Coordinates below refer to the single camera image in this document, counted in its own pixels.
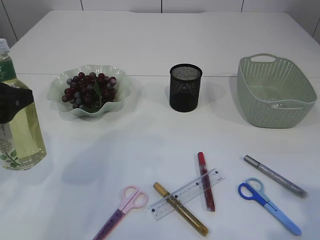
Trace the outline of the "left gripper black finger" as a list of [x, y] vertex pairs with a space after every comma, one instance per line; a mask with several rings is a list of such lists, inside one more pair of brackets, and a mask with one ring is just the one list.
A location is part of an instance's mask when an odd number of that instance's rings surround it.
[[0, 123], [6, 124], [13, 120], [22, 109], [34, 102], [30, 89], [15, 88], [8, 84], [0, 84]]

